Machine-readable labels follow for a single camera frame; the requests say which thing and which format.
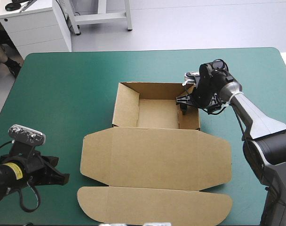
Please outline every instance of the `yellow label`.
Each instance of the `yellow label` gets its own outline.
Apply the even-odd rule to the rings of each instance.
[[[4,163],[3,165],[9,166],[14,171],[14,173],[16,174],[17,180],[23,178],[23,173],[22,173],[21,168],[18,165],[16,165],[15,163],[7,162],[7,163]]]

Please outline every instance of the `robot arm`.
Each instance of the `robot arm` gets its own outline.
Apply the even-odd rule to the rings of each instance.
[[[0,158],[0,201],[6,195],[18,192],[22,210],[33,212],[40,205],[40,195],[35,186],[65,185],[69,174],[62,174],[55,169],[57,157],[42,156],[35,150],[35,147],[45,143],[45,134],[20,125],[13,125],[8,134],[14,140],[9,154]],[[22,189],[27,186],[37,198],[37,206],[34,209],[25,207],[23,203]]]
[[[286,125],[246,98],[223,60],[202,64],[199,73],[186,73],[185,79],[195,87],[191,94],[177,98],[183,113],[188,105],[208,114],[226,103],[233,107],[243,132],[245,158],[260,183],[268,186],[261,225],[286,226]]]

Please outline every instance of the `cardboard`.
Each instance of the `cardboard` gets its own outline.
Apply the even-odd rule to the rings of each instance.
[[[167,189],[82,187],[77,197],[89,217],[132,225],[213,226],[221,223],[232,207],[232,199],[225,194]]]
[[[185,115],[175,104],[184,95],[181,83],[119,83],[113,125],[122,127],[199,129],[198,109]]]
[[[230,145],[198,130],[114,127],[85,136],[80,171],[110,186],[199,191],[230,181]]]
[[[198,110],[183,115],[175,104],[182,95],[179,83],[119,83],[114,127],[83,141],[81,173],[109,185],[79,189],[89,217],[173,226],[213,226],[226,218],[231,198],[200,190],[230,181],[230,145],[198,131]]]

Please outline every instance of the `white cabinet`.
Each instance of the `white cabinet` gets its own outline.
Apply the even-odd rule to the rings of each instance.
[[[0,0],[0,22],[24,59],[30,53],[71,52],[70,31],[55,0],[37,0],[22,13],[7,12],[10,2]]]

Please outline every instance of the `drawer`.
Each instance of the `drawer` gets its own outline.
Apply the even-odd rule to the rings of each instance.
[[[54,12],[26,14],[0,19],[7,33],[24,31],[34,28],[47,27],[58,24]]]
[[[30,53],[70,52],[64,39],[17,46],[16,48],[23,59]]]
[[[8,35],[15,46],[23,46],[63,38],[63,34],[58,25],[40,27],[20,32],[12,32],[8,33]]]

